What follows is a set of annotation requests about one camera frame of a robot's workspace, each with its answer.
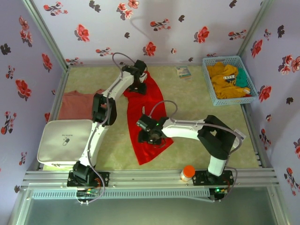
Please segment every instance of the pink towel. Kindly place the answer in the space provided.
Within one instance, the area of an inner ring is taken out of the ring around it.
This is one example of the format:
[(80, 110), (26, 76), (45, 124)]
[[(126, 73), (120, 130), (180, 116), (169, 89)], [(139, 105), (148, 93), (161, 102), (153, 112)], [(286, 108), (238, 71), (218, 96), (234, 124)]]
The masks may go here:
[(59, 120), (92, 119), (93, 94), (82, 94), (76, 90), (65, 93), (58, 116)]

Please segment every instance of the floral wallpaper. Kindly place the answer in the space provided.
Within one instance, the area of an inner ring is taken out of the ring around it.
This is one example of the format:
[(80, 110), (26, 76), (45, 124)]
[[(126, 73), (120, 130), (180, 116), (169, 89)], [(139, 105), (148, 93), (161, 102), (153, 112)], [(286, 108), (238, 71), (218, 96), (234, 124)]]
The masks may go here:
[(6, 225), (24, 174), (37, 157), (63, 70), (22, 1), (1, 2), (0, 15), (5, 18), (0, 33), (0, 225)]
[(300, 221), (299, 9), (298, 0), (275, 1), (242, 56), (259, 90), (251, 116), (275, 168), (292, 224)]
[[(115, 52), (159, 64), (235, 55), (262, 2), (33, 1), (68, 65), (112, 64)], [(260, 48), (258, 42), (254, 56)]]

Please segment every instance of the blue basket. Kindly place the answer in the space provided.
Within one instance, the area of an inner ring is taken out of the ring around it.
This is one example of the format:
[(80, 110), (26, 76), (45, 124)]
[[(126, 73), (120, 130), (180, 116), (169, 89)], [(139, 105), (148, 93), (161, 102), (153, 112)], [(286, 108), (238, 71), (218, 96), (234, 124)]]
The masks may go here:
[[(207, 70), (207, 66), (214, 66), (217, 62), (222, 62), (225, 66), (227, 64), (233, 65), (237, 68), (242, 68), (247, 75), (247, 86), (250, 88), (250, 95), (252, 97), (239, 97), (239, 98), (229, 98), (229, 99), (218, 99), (215, 90), (210, 81), (210, 75)], [(208, 91), (210, 93), (210, 97), (214, 106), (216, 105), (238, 105), (238, 104), (247, 104), (252, 102), (254, 99), (258, 97), (255, 86), (253, 85), (250, 76), (242, 62), (242, 59), (239, 56), (218, 56), (218, 57), (210, 57), (204, 58), (202, 60), (202, 70), (204, 74), (204, 78), (208, 87)]]

